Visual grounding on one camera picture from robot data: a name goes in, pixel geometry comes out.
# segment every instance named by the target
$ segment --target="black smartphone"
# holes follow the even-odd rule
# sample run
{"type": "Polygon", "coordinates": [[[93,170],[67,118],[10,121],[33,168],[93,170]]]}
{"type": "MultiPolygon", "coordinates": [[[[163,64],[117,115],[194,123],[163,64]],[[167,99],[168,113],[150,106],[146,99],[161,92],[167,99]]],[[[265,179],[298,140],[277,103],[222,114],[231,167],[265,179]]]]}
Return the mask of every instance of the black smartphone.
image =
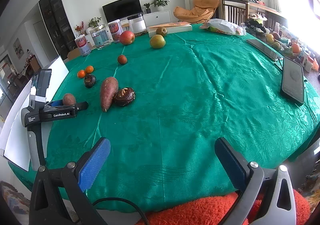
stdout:
{"type": "Polygon", "coordinates": [[[304,83],[302,66],[290,58],[283,58],[280,93],[301,106],[304,103],[304,83]]]}
{"type": "Polygon", "coordinates": [[[247,39],[247,42],[257,48],[261,53],[263,53],[266,57],[268,57],[273,62],[277,61],[277,58],[279,55],[271,50],[269,47],[267,47],[266,44],[260,42],[257,39],[247,39]]]}

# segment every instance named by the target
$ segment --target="orange leather chair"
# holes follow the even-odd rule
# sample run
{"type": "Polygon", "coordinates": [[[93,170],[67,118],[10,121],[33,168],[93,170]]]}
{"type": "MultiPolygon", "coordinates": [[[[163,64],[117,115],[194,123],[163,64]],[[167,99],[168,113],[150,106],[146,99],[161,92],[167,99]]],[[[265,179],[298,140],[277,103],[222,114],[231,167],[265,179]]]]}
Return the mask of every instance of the orange leather chair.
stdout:
{"type": "Polygon", "coordinates": [[[193,0],[193,4],[195,6],[192,10],[175,7],[174,16],[191,24],[203,23],[212,17],[220,5],[220,0],[193,0]]]}

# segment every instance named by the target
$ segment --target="white vase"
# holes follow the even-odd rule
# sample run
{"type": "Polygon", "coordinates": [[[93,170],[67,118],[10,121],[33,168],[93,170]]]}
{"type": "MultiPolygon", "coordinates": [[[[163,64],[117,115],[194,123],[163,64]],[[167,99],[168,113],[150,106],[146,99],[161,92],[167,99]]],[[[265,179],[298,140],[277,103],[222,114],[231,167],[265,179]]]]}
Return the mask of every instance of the white vase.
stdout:
{"type": "Polygon", "coordinates": [[[164,6],[158,6],[158,11],[164,11],[164,6]]]}
{"type": "Polygon", "coordinates": [[[93,27],[89,27],[89,28],[87,28],[86,30],[85,30],[85,32],[87,33],[87,35],[90,35],[90,30],[92,30],[93,29],[93,27]]]}

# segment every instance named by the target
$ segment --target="television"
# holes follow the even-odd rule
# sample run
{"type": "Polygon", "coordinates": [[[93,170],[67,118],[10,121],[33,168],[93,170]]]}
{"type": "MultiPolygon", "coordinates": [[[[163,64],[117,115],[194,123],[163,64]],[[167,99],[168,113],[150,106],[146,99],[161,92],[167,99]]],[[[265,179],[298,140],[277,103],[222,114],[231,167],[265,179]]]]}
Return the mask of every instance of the television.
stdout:
{"type": "Polygon", "coordinates": [[[117,0],[102,7],[108,23],[142,13],[140,0],[117,0]]]}

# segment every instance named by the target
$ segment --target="potato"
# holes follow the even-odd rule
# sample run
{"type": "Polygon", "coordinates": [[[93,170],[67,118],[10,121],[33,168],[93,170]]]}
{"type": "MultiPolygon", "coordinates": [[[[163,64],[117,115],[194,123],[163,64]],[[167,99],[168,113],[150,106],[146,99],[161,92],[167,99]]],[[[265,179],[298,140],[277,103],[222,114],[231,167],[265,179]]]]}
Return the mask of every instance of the potato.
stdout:
{"type": "Polygon", "coordinates": [[[118,80],[114,77],[106,78],[100,88],[100,103],[103,112],[107,112],[112,104],[112,99],[119,89],[118,80]]]}
{"type": "Polygon", "coordinates": [[[71,93],[66,93],[62,98],[62,103],[64,106],[70,106],[77,102],[76,102],[76,98],[71,93]]]}

